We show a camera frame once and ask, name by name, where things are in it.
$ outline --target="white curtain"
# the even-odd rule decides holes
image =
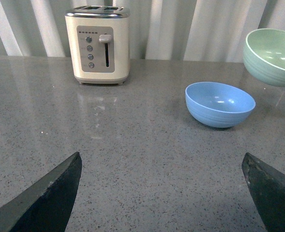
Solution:
[[[246,35],[285,30],[285,0],[0,0],[0,55],[69,57],[64,12],[131,11],[131,58],[242,62]]]

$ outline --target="quartz countertop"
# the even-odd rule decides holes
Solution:
[[[185,88],[215,81],[253,96],[241,124],[196,121]],[[79,84],[70,58],[0,56],[0,207],[79,151],[67,232],[264,232],[246,152],[285,174],[285,88],[242,63],[132,60],[123,85]]]

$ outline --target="toaster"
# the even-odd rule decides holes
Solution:
[[[130,69],[128,8],[80,6],[65,19],[79,83],[123,84]]]

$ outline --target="toaster button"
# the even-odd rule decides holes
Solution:
[[[93,50],[93,47],[89,45],[89,46],[86,47],[86,49],[87,49],[89,52],[91,52],[91,51]]]
[[[86,40],[86,42],[91,43],[92,42],[92,37],[88,36],[88,37],[86,37],[85,40]]]

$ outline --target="toaster slot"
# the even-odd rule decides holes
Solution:
[[[97,10],[99,8],[100,6],[88,6],[88,7],[83,8],[83,10]]]
[[[106,7],[105,10],[116,11],[118,7]]]
[[[84,7],[87,7],[87,6],[78,6],[78,7],[74,8],[74,10],[79,10],[79,9],[84,8]]]

